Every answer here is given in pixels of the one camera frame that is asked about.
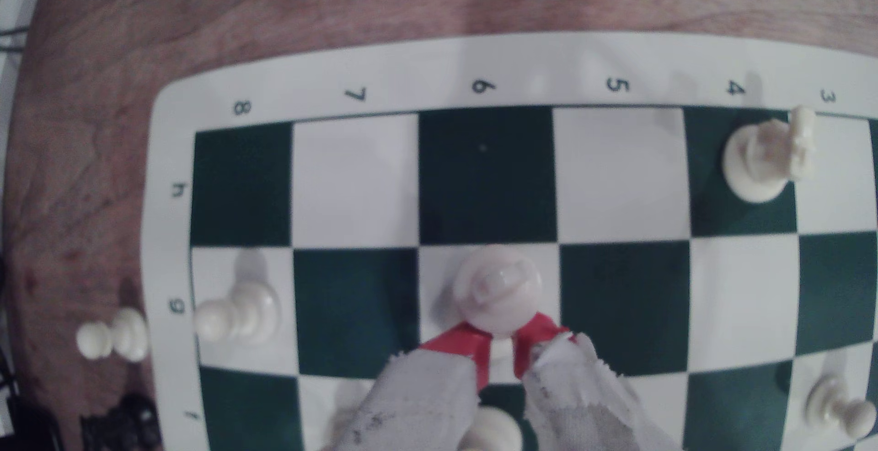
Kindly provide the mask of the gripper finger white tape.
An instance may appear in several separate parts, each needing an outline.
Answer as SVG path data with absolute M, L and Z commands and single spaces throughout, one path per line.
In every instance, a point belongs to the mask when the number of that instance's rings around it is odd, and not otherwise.
M 524 417 L 540 450 L 680 450 L 585 333 L 538 312 L 513 334 Z
M 331 450 L 456 450 L 487 385 L 492 336 L 460 322 L 392 356 Z

